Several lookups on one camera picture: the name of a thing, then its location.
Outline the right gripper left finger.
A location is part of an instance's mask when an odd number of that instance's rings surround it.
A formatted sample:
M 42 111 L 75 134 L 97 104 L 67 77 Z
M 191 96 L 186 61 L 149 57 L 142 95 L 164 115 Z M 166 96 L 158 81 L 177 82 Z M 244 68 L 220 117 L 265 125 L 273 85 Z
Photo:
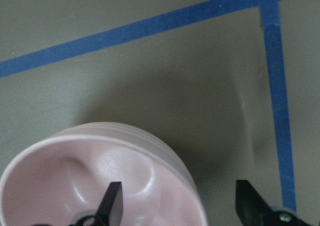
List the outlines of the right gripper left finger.
M 97 226 L 119 226 L 124 212 L 121 181 L 111 182 L 95 213 Z

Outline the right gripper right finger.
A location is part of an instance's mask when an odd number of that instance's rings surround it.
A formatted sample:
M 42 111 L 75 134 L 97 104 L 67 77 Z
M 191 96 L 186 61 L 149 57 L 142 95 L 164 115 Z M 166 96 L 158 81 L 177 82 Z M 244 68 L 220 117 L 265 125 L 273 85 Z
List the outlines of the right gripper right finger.
M 235 210 L 243 226 L 276 226 L 276 213 L 246 179 L 235 183 Z

